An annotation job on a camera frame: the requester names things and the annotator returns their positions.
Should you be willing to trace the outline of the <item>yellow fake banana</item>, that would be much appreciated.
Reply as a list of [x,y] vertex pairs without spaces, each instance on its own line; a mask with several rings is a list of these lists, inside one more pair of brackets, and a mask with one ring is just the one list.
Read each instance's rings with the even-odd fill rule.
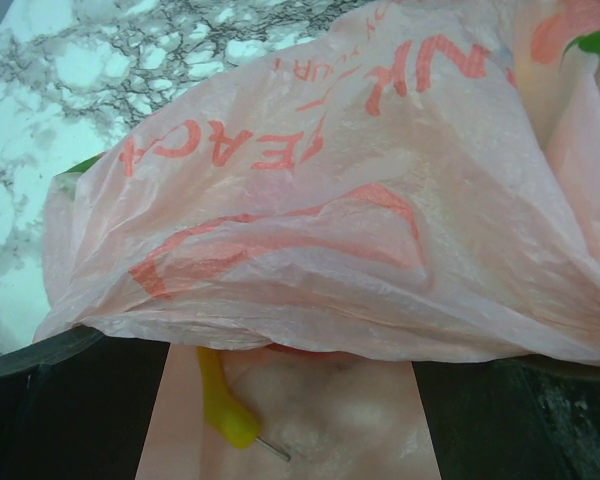
[[289,462],[291,456],[261,437],[258,418],[230,392],[221,353],[204,347],[198,347],[196,353],[201,375],[205,421],[236,449],[246,449],[253,444],[259,444],[285,462]]

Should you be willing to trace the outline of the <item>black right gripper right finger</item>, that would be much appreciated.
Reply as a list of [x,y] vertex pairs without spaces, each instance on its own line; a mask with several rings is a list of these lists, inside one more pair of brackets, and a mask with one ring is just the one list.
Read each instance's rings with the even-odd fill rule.
[[600,479],[600,367],[416,362],[444,479]]

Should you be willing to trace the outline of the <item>pink plastic bag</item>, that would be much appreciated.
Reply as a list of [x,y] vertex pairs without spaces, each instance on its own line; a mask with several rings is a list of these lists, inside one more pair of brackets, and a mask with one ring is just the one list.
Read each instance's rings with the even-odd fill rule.
[[216,74],[52,180],[43,269],[38,339],[169,346],[138,478],[442,479],[414,363],[600,367],[600,1],[376,1]]

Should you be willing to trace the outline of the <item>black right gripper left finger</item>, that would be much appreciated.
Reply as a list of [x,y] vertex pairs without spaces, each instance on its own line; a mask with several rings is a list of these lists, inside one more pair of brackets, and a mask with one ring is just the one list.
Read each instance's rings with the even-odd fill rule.
[[80,326],[0,356],[0,479],[134,478],[168,350]]

